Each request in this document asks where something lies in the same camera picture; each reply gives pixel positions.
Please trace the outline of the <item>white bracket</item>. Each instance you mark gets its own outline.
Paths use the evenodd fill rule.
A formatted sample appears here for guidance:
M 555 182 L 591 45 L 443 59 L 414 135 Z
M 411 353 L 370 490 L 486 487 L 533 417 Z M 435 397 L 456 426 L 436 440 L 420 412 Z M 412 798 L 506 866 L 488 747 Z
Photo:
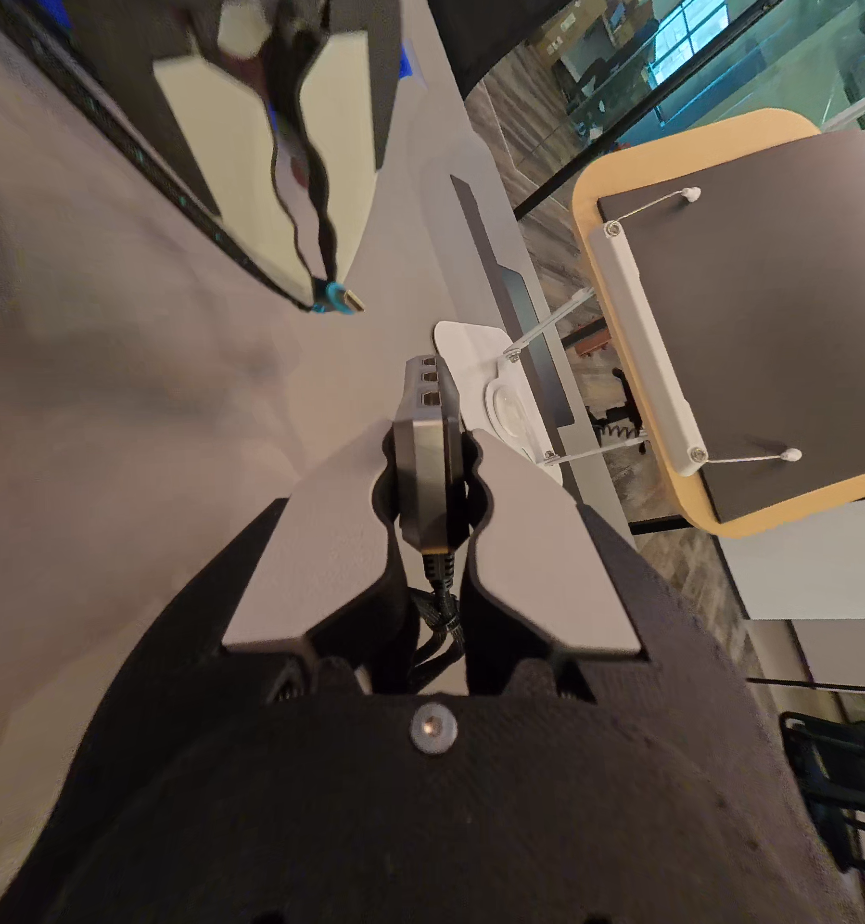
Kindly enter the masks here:
M 622 222 L 607 222 L 590 231 L 588 251 L 603 312 L 631 371 L 631 389 L 640 400 L 649 432 L 672 471 L 681 478 L 691 477 L 708 461 L 708 452 L 649 305 Z

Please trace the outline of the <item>dark grey panel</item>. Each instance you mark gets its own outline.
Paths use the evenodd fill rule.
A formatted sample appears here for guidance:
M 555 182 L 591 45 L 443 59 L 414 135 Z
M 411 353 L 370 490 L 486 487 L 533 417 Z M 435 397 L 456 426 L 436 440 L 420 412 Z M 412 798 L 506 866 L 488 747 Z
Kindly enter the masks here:
M 711 461 L 719 524 L 865 496 L 865 131 L 596 197 L 619 220 Z

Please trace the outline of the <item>black office chair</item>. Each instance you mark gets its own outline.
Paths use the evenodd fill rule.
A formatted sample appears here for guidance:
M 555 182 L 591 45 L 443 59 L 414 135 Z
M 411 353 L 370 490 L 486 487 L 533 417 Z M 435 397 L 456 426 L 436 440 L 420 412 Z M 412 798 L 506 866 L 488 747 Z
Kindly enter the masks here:
M 614 368 L 611 374 L 621 384 L 623 390 L 623 403 L 606 410 L 605 415 L 596 418 L 588 410 L 588 416 L 593 433 L 600 447 L 621 445 L 629 443 L 638 445 L 639 452 L 647 452 L 646 432 L 641 413 L 637 407 L 630 385 L 620 368 Z

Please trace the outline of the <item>black metal frame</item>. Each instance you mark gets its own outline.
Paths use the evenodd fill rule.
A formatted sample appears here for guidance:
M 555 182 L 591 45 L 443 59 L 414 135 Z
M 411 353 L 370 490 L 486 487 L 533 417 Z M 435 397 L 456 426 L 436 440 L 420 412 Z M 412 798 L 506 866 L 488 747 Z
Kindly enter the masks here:
M 785 712 L 780 730 L 786 759 L 823 844 L 841 872 L 865 874 L 854 834 L 865 834 L 865 722 L 831 722 Z

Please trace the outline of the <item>pale wooden board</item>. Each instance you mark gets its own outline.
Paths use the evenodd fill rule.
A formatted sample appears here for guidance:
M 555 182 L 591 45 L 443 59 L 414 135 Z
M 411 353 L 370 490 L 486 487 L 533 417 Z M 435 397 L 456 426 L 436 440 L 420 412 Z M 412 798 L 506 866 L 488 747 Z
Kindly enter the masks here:
M 601 198 L 669 183 L 683 176 L 755 154 L 771 147 L 819 136 L 803 116 L 767 108 L 722 122 L 691 129 L 659 141 L 601 156 L 586 167 L 573 193 L 577 242 L 587 265 L 588 279 L 598 297 L 611 340 L 622 361 L 625 379 L 636 399 L 659 471 L 677 512 L 689 525 L 720 538 L 740 539 L 762 533 L 806 516 L 865 499 L 865 474 L 780 502 L 726 523 L 717 520 L 703 479 L 698 473 L 680 475 L 668 453 L 665 428 L 649 404 L 644 365 L 623 329 L 623 310 L 615 301 L 608 272 L 601 264 L 590 235 L 603 224 Z

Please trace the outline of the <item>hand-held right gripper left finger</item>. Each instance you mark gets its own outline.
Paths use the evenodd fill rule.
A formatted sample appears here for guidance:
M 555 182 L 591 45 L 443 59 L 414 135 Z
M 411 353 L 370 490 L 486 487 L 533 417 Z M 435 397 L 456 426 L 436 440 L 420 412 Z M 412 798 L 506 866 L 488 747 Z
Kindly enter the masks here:
M 222 638 L 233 654 L 364 668 L 407 690 L 415 609 L 395 535 L 391 421 L 377 421 L 295 486 Z

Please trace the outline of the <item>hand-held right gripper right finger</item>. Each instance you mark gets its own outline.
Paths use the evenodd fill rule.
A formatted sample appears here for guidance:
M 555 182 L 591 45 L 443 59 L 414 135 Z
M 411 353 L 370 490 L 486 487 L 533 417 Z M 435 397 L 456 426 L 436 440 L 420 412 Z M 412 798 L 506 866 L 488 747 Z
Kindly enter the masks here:
M 643 646 L 574 498 L 496 436 L 463 436 L 471 537 L 460 585 L 472 696 L 520 663 L 565 683 L 580 664 L 629 663 Z

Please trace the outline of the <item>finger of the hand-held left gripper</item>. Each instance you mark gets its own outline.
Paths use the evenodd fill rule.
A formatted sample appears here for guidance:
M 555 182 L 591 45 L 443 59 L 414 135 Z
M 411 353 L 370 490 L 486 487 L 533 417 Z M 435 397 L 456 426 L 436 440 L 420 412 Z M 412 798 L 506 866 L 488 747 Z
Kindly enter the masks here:
M 226 233 L 288 299 L 336 308 L 336 288 L 310 272 L 277 194 L 276 137 L 261 97 L 198 54 L 155 61 L 153 75 Z
M 300 87 L 307 139 L 327 178 L 334 280 L 343 281 L 364 234 L 377 183 L 365 30 L 330 35 Z

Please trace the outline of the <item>grey and black port hub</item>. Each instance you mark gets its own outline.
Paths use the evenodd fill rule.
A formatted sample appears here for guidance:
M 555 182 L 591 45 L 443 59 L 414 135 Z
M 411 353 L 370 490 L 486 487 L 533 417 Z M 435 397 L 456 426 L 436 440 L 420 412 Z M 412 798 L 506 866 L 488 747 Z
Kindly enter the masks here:
M 458 387 L 438 354 L 406 363 L 393 419 L 400 525 L 423 555 L 446 555 L 470 534 Z

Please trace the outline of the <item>black metal pole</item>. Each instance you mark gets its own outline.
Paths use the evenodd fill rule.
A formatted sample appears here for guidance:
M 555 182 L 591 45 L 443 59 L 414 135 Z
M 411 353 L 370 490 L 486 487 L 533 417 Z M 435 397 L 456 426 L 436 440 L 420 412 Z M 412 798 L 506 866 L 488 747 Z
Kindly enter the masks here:
M 735 20 L 708 41 L 699 52 L 693 53 L 688 62 L 682 64 L 660 86 L 647 93 L 639 103 L 635 103 L 611 127 L 600 133 L 600 136 L 587 144 L 581 152 L 557 170 L 554 175 L 546 179 L 541 186 L 518 205 L 513 208 L 517 222 L 522 221 L 538 206 L 551 198 L 564 184 L 577 176 L 588 164 L 598 157 L 610 154 L 619 143 L 622 136 L 634 128 L 651 110 L 655 109 L 665 98 L 686 84 L 694 75 L 699 73 L 705 65 L 715 59 L 750 30 L 762 17 L 770 12 L 778 1 L 750 2 Z

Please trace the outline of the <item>black braided cable green plugs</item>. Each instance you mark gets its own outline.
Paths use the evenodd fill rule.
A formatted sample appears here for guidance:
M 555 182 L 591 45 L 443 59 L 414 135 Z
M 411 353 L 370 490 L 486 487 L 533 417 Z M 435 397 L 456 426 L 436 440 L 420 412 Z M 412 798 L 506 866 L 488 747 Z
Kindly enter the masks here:
M 255 281 L 363 311 L 398 2 L 0 2 L 0 32 Z

